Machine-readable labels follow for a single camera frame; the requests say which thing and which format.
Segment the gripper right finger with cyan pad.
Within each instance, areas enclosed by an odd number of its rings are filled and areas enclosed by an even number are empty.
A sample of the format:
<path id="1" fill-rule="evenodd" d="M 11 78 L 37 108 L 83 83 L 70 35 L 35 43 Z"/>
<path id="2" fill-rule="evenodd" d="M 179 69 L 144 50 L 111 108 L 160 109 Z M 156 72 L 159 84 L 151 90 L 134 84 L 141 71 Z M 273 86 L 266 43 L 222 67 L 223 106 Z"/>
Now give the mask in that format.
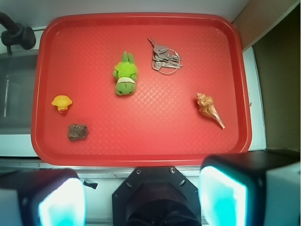
<path id="1" fill-rule="evenodd" d="M 267 149 L 210 155 L 201 165 L 198 189 L 211 226 L 298 226 L 301 154 Z"/>

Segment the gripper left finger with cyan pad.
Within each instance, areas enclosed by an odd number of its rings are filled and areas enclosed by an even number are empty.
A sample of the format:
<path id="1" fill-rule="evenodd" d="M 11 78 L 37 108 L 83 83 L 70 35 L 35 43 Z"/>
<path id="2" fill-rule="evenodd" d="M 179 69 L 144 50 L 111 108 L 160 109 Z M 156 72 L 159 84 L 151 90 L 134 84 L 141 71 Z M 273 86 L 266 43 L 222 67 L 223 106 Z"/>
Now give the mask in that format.
<path id="1" fill-rule="evenodd" d="M 72 169 L 35 169 L 0 174 L 2 226 L 83 226 L 86 193 Z"/>

